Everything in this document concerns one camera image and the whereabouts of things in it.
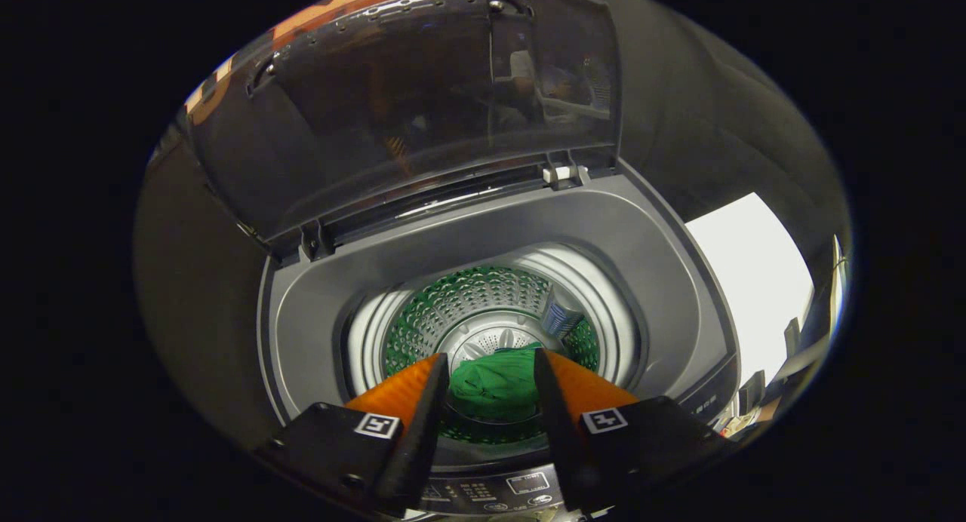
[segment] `lid hinge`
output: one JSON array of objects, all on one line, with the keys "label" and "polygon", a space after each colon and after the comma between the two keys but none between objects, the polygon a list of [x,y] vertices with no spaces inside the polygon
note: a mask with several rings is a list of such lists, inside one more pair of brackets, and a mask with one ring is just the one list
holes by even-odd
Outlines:
[{"label": "lid hinge", "polygon": [[332,253],[335,253],[331,234],[318,220],[304,223],[300,227],[300,231],[301,248],[303,248],[303,252],[309,260],[314,260],[316,257],[331,256]]},{"label": "lid hinge", "polygon": [[544,155],[546,164],[543,179],[555,191],[572,189],[590,182],[590,174],[583,165],[577,165],[570,151],[559,151]]}]

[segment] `transparent lid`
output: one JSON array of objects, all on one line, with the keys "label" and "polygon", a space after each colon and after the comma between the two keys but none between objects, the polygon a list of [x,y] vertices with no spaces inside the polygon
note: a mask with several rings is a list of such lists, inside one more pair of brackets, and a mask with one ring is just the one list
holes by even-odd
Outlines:
[{"label": "transparent lid", "polygon": [[546,152],[617,157],[617,39],[603,3],[353,7],[261,54],[249,45],[208,90],[217,106],[189,113],[214,192],[263,240]]}]

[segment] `control panel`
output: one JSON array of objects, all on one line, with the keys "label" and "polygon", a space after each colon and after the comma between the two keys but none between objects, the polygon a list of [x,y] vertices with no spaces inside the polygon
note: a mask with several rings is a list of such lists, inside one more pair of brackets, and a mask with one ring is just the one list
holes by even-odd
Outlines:
[{"label": "control panel", "polygon": [[441,514],[532,511],[563,503],[553,464],[485,477],[430,477],[420,509]]}]

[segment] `green cloth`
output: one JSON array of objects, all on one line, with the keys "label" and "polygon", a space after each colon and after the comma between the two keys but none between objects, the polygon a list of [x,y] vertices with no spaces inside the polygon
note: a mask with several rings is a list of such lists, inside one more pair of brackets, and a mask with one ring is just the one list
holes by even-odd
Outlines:
[{"label": "green cloth", "polygon": [[449,377],[453,408],[470,418],[517,422],[536,413],[534,349],[531,343],[518,349],[464,361]]}]

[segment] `washing machine cabinet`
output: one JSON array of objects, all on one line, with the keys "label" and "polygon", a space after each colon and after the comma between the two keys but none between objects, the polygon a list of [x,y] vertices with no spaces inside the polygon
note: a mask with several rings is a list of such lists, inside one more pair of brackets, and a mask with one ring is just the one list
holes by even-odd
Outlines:
[{"label": "washing machine cabinet", "polygon": [[[728,305],[620,158],[606,4],[356,0],[290,24],[218,69],[184,124],[268,255],[253,312],[282,425],[435,352],[455,370],[534,342],[701,422],[728,411]],[[425,511],[562,501],[535,415],[446,415]]]}]

